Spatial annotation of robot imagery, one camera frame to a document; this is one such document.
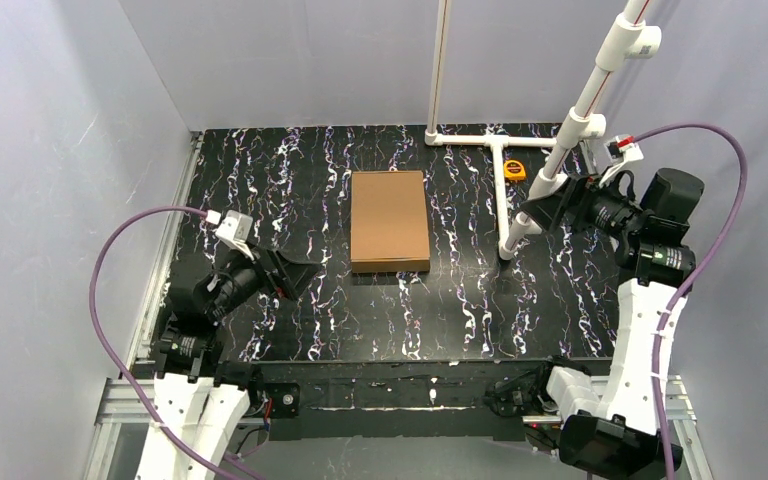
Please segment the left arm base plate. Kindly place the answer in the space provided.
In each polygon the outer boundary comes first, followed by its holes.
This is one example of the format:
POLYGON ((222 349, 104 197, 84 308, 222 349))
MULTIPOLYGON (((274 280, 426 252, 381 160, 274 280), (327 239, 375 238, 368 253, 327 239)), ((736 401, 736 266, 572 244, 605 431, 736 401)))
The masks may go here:
POLYGON ((214 386, 224 385, 244 394, 248 401, 244 418, 282 419, 298 415, 300 384, 279 377, 273 364, 221 362, 215 370, 214 386))

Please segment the brown cardboard box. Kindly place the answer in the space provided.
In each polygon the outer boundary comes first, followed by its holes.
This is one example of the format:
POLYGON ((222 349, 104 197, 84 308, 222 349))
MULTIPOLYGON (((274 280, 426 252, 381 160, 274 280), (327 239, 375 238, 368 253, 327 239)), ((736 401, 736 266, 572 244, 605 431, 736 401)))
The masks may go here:
POLYGON ((355 172, 350 200, 352 273, 430 270, 429 213, 421 171, 355 172))

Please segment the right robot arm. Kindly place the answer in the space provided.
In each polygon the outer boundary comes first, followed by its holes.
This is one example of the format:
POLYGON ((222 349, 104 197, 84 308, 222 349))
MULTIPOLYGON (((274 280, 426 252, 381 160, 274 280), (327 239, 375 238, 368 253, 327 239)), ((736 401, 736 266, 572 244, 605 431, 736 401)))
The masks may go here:
POLYGON ((585 367, 557 359, 543 367, 533 394, 557 409, 561 462, 606 479, 662 479, 683 459, 682 447, 667 437, 665 374, 686 303, 681 286, 697 266, 683 238, 704 183, 662 168, 636 198, 632 188, 621 187, 633 179, 628 171, 609 182, 571 176, 523 206, 547 232, 567 221, 574 232, 604 233, 616 243, 620 270, 619 323, 603 391, 595 390, 585 367))

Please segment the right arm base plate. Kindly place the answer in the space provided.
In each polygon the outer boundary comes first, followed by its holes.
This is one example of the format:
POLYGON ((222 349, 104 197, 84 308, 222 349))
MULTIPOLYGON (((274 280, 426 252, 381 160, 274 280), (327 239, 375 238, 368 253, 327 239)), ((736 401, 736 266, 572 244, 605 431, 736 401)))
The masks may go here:
POLYGON ((523 374, 488 384, 481 397, 482 404, 502 418, 556 414, 557 403, 547 393, 549 377, 555 367, 593 374, 583 363, 559 355, 550 356, 523 374))

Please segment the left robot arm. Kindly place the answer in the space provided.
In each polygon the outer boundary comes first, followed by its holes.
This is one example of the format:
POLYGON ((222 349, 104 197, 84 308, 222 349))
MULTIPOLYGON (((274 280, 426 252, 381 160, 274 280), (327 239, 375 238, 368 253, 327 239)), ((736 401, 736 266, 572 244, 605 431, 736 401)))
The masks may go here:
POLYGON ((152 421, 137 468, 139 479, 215 479, 237 424, 261 394, 251 363, 226 359, 224 322, 251 297, 296 301, 321 271, 252 247, 232 250, 193 280, 174 281, 170 316, 153 346, 152 421))

